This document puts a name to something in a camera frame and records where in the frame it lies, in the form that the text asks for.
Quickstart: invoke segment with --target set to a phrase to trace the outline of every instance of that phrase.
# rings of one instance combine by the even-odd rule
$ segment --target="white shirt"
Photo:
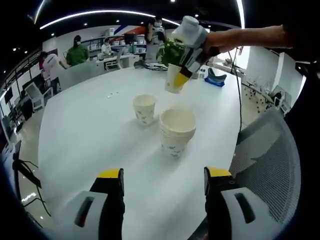
[[[50,76],[51,80],[59,77],[60,72],[62,71],[62,66],[59,64],[60,59],[54,53],[49,54],[43,62],[43,68],[45,74]]]
[[[108,45],[103,44],[102,47],[101,47],[101,53],[105,54],[105,55],[111,54],[112,50],[111,50],[110,44],[108,44]]]

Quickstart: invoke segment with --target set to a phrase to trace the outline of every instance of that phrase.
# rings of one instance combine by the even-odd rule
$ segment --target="stacked paper cups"
[[[163,153],[178,159],[196,132],[195,115],[183,108],[170,108],[160,116],[161,146]]]

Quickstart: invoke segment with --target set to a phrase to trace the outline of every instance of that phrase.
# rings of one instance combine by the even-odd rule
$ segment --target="green shirt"
[[[82,64],[89,58],[89,51],[82,45],[72,47],[66,54],[66,62],[71,66]]]

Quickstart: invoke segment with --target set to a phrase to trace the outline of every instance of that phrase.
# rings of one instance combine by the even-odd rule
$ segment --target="small white item on table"
[[[166,91],[173,93],[173,94],[180,93],[183,86],[175,87],[175,78],[178,75],[178,73],[180,72],[180,70],[181,70],[180,66],[176,66],[176,65],[169,63],[168,71],[166,73],[165,86],[164,86],[164,89]]]
[[[152,95],[143,94],[133,99],[135,116],[139,124],[151,125],[154,121],[156,98]]]
[[[180,158],[195,132],[196,117],[186,109],[174,107],[160,116],[162,151],[171,158]]]

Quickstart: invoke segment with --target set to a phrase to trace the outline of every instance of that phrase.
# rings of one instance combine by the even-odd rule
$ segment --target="black ceiling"
[[[12,1],[7,9],[2,8],[1,22],[5,25],[2,29],[2,47],[0,76],[20,62],[26,55],[25,51],[32,51],[42,45],[42,42],[51,37],[87,27],[115,25],[120,20],[122,25],[140,25],[141,22],[150,20],[147,17],[123,13],[101,13],[85,15],[67,19],[43,30],[40,26],[58,18],[92,10],[129,10],[161,15],[173,21],[180,21],[183,16],[198,14],[198,19],[203,22],[220,22],[228,25],[240,26],[240,17],[236,0],[45,0],[37,23],[33,18],[42,0]],[[283,0],[242,0],[246,27],[265,27],[281,24],[280,2]]]

